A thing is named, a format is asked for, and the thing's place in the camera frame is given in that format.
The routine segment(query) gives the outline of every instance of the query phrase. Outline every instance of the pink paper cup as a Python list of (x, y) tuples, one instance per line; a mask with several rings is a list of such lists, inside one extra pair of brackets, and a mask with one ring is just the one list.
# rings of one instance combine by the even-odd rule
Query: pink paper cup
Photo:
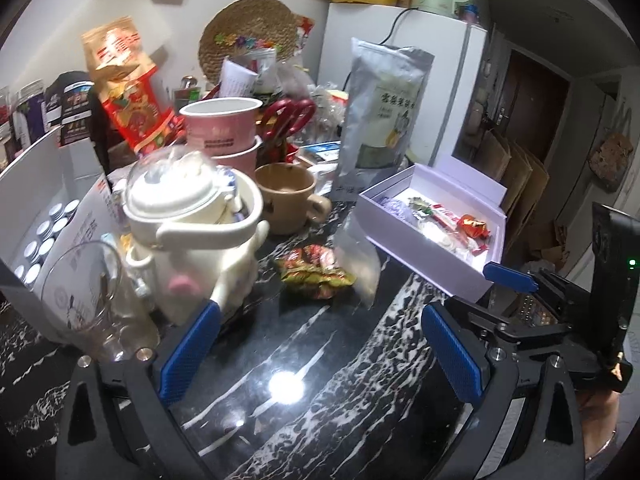
[(187, 145), (209, 156), (244, 152), (254, 145), (256, 111), (262, 101), (223, 97), (185, 106)]
[(217, 164), (242, 171), (250, 179), (255, 180), (255, 163), (258, 159), (258, 148), (260, 148), (261, 144), (262, 139), (260, 136), (255, 136), (254, 145), (248, 150), (233, 153), (232, 155), (212, 156), (211, 158), (215, 160)]

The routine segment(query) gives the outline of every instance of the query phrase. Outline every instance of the blue gripper pad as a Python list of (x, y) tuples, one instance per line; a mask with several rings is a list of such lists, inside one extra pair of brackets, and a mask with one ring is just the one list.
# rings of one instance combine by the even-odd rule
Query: blue gripper pad
[(221, 323), (220, 307), (214, 301), (207, 302), (198, 318), (191, 322), (190, 329), (175, 351), (161, 364), (158, 397), (165, 406), (184, 397), (201, 362), (218, 337)]
[(479, 347), (471, 348), (471, 352), (467, 350), (461, 342), (461, 339), (466, 339), (462, 329), (440, 304), (426, 305), (422, 310), (421, 323), (422, 332), (458, 399), (477, 406), (490, 373), (484, 352)]
[(538, 284), (528, 274), (489, 262), (484, 266), (482, 275), (486, 280), (513, 289), (515, 292), (532, 294), (538, 291)]

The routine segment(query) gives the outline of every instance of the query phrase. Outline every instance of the white rim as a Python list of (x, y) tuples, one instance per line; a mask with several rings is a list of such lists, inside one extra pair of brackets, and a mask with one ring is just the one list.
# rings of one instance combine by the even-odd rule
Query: white rim
[(262, 139), (260, 138), (260, 136), (256, 135), (254, 139), (254, 145), (250, 147), (248, 150), (244, 150), (244, 152), (231, 153), (231, 155), (213, 155), (211, 158), (216, 162), (227, 160), (228, 158), (236, 158), (237, 156), (243, 156), (243, 155), (246, 155), (247, 153), (254, 152), (258, 148), (260, 148), (261, 144), (262, 144)]
[[(205, 104), (208, 104), (209, 101), (239, 101), (245, 104), (244, 108), (239, 110), (228, 110), (226, 112), (196, 112), (193, 111), (195, 108), (203, 108)], [(186, 105), (184, 108), (180, 110), (180, 114), (187, 117), (220, 117), (220, 116), (229, 116), (242, 114), (245, 112), (250, 112), (252, 110), (257, 110), (262, 106), (262, 101), (258, 101), (258, 99), (251, 99), (249, 97), (219, 97), (217, 99), (211, 99), (206, 101), (198, 101), (196, 103), (191, 103), (190, 105)]]

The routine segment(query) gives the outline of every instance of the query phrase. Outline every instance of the black marble table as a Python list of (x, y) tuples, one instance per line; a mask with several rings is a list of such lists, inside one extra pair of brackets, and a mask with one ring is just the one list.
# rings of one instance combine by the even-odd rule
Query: black marble table
[[(423, 479), (462, 404), (420, 330), (442, 294), (384, 253), (376, 301), (353, 292), (301, 300), (273, 259), (330, 245), (347, 208), (262, 248), (260, 278), (223, 328), (185, 398), (171, 411), (220, 479)], [(37, 478), (54, 477), (60, 409), (79, 353), (41, 338), (9, 306), (0, 312), (0, 417)], [(133, 409), (119, 407), (123, 418)], [(156, 462), (143, 440), (132, 447)]]

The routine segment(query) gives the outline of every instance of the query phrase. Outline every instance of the screw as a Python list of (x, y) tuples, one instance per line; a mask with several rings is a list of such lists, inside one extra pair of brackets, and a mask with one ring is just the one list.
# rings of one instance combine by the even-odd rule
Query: screw
[(136, 352), (136, 358), (138, 361), (149, 361), (154, 356), (154, 351), (151, 348), (141, 348)]
[(489, 349), (489, 357), (494, 361), (503, 361), (507, 357), (507, 352), (498, 346)]
[(549, 362), (553, 368), (559, 368), (562, 366), (562, 358), (559, 355), (552, 355), (549, 358)]
[(88, 355), (83, 355), (78, 359), (78, 366), (81, 368), (87, 368), (91, 364), (91, 358)]

